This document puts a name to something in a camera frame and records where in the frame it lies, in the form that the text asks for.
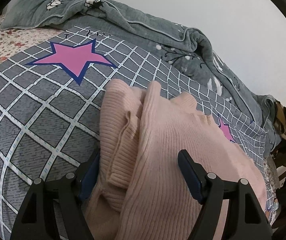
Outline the grey checked star blanket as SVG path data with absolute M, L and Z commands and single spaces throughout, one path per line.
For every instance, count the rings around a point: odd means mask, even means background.
M 76 83 L 58 65 L 34 65 L 52 52 L 95 40 L 112 67 L 91 64 Z M 161 58 L 118 37 L 73 27 L 0 63 L 0 238 L 9 239 L 16 214 L 36 178 L 56 180 L 89 159 L 99 139 L 99 111 L 105 86 L 120 79 L 146 88 L 155 80 L 171 99 L 191 93 L 197 108 L 213 116 L 263 169 L 266 133 L 227 99 L 181 74 Z

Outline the floral bed sheet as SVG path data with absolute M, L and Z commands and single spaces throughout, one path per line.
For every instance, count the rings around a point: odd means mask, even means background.
M 0 25 L 5 16 L 0 16 Z M 36 29 L 0 29 L 0 64 L 11 56 L 29 47 L 40 44 L 60 34 L 61 31 L 53 28 Z

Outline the pink knit sweater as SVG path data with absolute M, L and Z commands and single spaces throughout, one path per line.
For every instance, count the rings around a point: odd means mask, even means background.
M 100 109 L 99 175 L 85 219 L 95 239 L 187 239 L 200 213 L 178 166 L 178 153 L 221 179 L 246 178 L 266 208 L 263 176 L 187 92 L 172 99 L 108 82 Z

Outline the grey-green floral quilt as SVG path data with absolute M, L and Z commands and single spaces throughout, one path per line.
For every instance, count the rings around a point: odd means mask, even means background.
M 197 28 L 158 18 L 113 0 L 18 0 L 1 29 L 91 27 L 128 41 L 222 96 L 267 133 L 264 151 L 281 138 L 274 129 L 275 99 L 251 92 Z

